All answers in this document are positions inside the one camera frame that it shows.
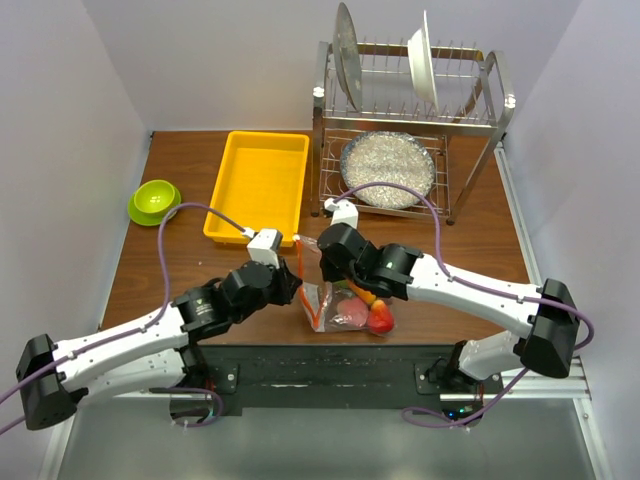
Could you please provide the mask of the clear zip top bag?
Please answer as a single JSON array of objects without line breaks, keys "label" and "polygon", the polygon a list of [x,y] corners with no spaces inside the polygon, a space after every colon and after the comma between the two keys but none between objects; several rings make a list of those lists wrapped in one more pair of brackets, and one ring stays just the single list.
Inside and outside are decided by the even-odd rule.
[{"label": "clear zip top bag", "polygon": [[294,236],[297,275],[302,280],[298,297],[316,333],[364,331],[387,336],[396,327],[390,300],[357,287],[350,280],[325,281],[315,239]]}]

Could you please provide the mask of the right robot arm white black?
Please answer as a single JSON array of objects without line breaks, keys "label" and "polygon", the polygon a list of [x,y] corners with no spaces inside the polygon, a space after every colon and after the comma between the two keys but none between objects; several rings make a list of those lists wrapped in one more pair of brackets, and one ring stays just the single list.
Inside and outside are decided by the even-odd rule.
[{"label": "right robot arm white black", "polygon": [[444,305],[490,321],[502,333],[456,346],[445,369],[448,386],[469,392],[495,373],[518,367],[564,379],[577,349],[579,319],[569,288],[509,283],[457,267],[397,243],[377,247],[338,223],[318,239],[325,280],[350,280],[378,298]]}]

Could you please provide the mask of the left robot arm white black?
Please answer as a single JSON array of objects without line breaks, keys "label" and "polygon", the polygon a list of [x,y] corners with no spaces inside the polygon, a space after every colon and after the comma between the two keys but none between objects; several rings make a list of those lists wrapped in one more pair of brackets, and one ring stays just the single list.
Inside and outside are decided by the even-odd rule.
[{"label": "left robot arm white black", "polygon": [[42,334],[27,341],[16,367],[23,421],[37,431],[72,417],[94,394],[90,382],[146,356],[181,353],[220,336],[268,305],[292,303],[302,285],[286,261],[253,260],[191,288],[172,302],[115,328],[54,342]]}]

